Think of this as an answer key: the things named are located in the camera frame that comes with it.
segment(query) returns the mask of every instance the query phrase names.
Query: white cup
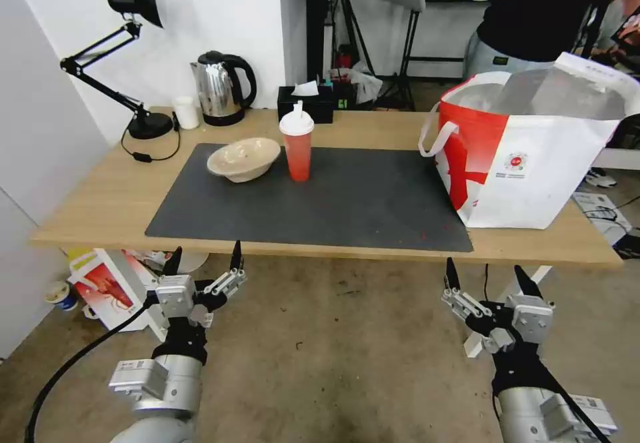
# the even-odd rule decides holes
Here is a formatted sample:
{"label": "white cup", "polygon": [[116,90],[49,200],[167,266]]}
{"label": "white cup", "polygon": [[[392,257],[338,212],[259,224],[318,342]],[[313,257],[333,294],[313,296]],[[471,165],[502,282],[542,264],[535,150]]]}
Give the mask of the white cup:
{"label": "white cup", "polygon": [[175,97],[173,99],[173,109],[183,130],[193,130],[200,125],[198,112],[195,110],[191,97]]}

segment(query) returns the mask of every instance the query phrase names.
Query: logo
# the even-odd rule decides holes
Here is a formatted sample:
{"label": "logo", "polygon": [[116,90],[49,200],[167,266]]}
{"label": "logo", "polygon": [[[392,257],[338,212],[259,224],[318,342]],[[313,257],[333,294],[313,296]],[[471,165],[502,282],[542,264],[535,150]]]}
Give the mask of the logo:
{"label": "logo", "polygon": [[525,153],[511,153],[505,161],[505,168],[508,171],[522,171],[527,164],[527,155]]}

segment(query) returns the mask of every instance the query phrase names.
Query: gray pants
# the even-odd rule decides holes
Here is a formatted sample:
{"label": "gray pants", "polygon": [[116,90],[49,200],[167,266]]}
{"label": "gray pants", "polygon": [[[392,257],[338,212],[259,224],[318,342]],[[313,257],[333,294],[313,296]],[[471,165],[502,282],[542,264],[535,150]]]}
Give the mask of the gray pants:
{"label": "gray pants", "polygon": [[509,73],[515,73],[524,70],[549,68],[552,65],[552,61],[532,62],[528,60],[520,60],[505,55],[504,53],[500,53],[498,50],[492,49],[480,40],[480,38],[478,38],[478,34],[473,32],[473,35],[467,44],[467,51],[465,52],[463,77],[467,80],[476,73],[484,73],[488,71],[506,71]]}

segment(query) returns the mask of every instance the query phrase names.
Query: kettle lid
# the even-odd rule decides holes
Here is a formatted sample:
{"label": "kettle lid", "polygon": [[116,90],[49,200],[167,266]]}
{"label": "kettle lid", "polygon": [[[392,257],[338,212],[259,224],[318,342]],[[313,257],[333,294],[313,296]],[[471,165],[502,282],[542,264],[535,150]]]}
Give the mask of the kettle lid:
{"label": "kettle lid", "polygon": [[214,65],[224,60],[224,55],[218,51],[212,50],[203,53],[198,57],[198,63],[202,65]]}

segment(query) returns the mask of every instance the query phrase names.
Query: desk lamp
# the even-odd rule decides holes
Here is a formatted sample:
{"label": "desk lamp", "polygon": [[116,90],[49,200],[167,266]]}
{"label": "desk lamp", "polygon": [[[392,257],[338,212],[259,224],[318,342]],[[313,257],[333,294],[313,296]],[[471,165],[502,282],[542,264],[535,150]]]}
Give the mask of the desk lamp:
{"label": "desk lamp", "polygon": [[[122,14],[125,24],[84,50],[63,59],[60,62],[60,67],[68,74],[91,85],[96,90],[116,100],[120,105],[124,105],[133,111],[133,118],[127,125],[129,134],[133,138],[147,140],[160,137],[173,128],[173,122],[170,117],[161,113],[150,113],[145,109],[144,103],[110,89],[107,85],[87,75],[85,68],[138,39],[142,24],[135,20],[136,15],[140,15],[156,27],[162,28],[162,20],[165,16],[164,0],[107,0],[107,2],[113,10]],[[128,33],[129,38],[102,52],[91,52],[121,33]]]}

